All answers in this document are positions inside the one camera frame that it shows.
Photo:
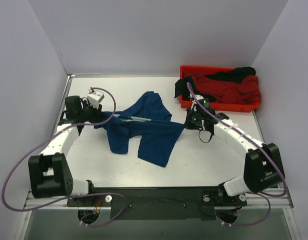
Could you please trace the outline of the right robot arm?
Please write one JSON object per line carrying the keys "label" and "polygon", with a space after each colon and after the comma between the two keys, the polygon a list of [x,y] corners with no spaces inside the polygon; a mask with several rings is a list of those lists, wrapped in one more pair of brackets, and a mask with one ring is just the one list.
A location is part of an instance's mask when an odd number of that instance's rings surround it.
{"label": "right robot arm", "polygon": [[281,156],[275,144],[265,144],[251,137],[222,112],[212,115],[204,110],[187,109],[184,127],[209,132],[244,158],[243,175],[219,185],[221,189],[217,192],[217,199],[221,204],[228,205],[235,196],[245,193],[260,193],[269,197],[287,194]]}

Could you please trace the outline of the blue t shirt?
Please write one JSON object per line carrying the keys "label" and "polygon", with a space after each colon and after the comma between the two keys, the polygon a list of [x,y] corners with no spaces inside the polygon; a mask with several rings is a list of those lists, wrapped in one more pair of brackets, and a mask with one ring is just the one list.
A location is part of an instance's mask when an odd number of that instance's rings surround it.
{"label": "blue t shirt", "polygon": [[138,158],[165,167],[184,130],[184,125],[172,122],[171,117],[160,95],[147,91],[132,106],[117,111],[109,122],[94,129],[105,129],[111,152],[121,155],[128,153],[129,139],[140,136]]}

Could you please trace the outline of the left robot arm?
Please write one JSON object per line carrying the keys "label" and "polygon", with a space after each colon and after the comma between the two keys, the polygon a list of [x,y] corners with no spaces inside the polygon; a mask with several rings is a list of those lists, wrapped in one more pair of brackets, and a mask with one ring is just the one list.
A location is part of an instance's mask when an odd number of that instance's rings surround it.
{"label": "left robot arm", "polygon": [[103,98],[101,92],[90,93],[85,98],[77,95],[65,98],[65,110],[56,131],[58,136],[39,155],[31,156],[28,160],[31,190],[35,198],[79,196],[79,201],[85,206],[95,203],[97,194],[89,189],[87,180],[73,179],[66,159],[84,127],[66,127],[85,122],[94,123],[101,115]]}

